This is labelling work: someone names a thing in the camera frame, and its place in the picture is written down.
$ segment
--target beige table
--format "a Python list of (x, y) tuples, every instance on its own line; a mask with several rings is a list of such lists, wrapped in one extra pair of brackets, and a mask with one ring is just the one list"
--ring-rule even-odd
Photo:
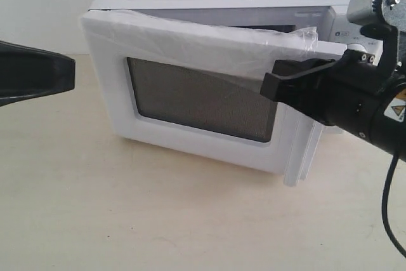
[[(406, 270), (381, 225), (390, 156), (324, 135), (308, 179), (112, 134), (89, 58), (77, 89), (0, 108), (0, 270)], [(406, 244), (406, 166), (390, 200)]]

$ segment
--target label sticker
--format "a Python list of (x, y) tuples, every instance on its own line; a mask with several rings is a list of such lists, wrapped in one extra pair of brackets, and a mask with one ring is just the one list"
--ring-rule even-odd
[(405, 120), (406, 110), (406, 90), (399, 93), (392, 102), (389, 103), (384, 115), (395, 121), (403, 122)]

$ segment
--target white microwave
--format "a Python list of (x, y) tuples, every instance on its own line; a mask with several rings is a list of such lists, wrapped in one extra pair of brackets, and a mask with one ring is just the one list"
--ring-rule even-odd
[(81, 23), (113, 130), (296, 185), (323, 127), (261, 82), (278, 59), (378, 52), (347, 21), (349, 1), (95, 0)]

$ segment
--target microwave door window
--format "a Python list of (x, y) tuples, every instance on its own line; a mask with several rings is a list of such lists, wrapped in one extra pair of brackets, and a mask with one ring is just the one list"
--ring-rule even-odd
[(239, 80), (137, 58), (128, 58), (128, 65), (141, 116), (257, 142), (271, 140), (277, 104), (239, 86)]

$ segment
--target black cable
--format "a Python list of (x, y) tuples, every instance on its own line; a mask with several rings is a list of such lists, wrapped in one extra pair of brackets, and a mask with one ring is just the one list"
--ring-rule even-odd
[(388, 170), (388, 175), (386, 176), (385, 186), (383, 188), (382, 194), (382, 221), (389, 239), (400, 252), (400, 254), (402, 254), (406, 258), (406, 250), (402, 247), (402, 245), (398, 242), (395, 235), (393, 234), (388, 218), (389, 192), (391, 189), (393, 175), (395, 174), (396, 166), (398, 165), (399, 155), (399, 151), (393, 154), (392, 162)]

